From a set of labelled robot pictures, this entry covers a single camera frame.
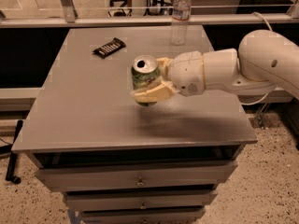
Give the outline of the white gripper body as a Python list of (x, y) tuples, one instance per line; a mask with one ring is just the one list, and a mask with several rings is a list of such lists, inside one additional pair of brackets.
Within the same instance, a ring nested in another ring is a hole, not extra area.
[(181, 95), (202, 94), (205, 91), (203, 55), (199, 51), (179, 54), (169, 64), (167, 76)]

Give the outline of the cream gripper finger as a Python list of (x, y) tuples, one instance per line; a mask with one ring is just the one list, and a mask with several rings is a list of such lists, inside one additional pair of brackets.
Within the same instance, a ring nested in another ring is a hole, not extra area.
[(168, 68), (170, 63), (172, 62), (172, 59), (167, 57), (157, 58), (156, 62), (158, 64), (161, 76), (163, 78), (167, 78)]
[(131, 91), (131, 96), (138, 103), (157, 103), (168, 100), (177, 93), (179, 93), (179, 89), (171, 81), (163, 81), (152, 89)]

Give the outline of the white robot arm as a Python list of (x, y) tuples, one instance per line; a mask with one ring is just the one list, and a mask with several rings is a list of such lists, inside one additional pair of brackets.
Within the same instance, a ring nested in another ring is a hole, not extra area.
[(177, 93), (263, 95), (276, 87), (299, 98), (299, 47), (271, 30), (256, 30), (243, 37), (238, 49), (192, 51), (174, 59), (139, 56), (132, 65), (132, 81), (131, 95), (140, 104)]

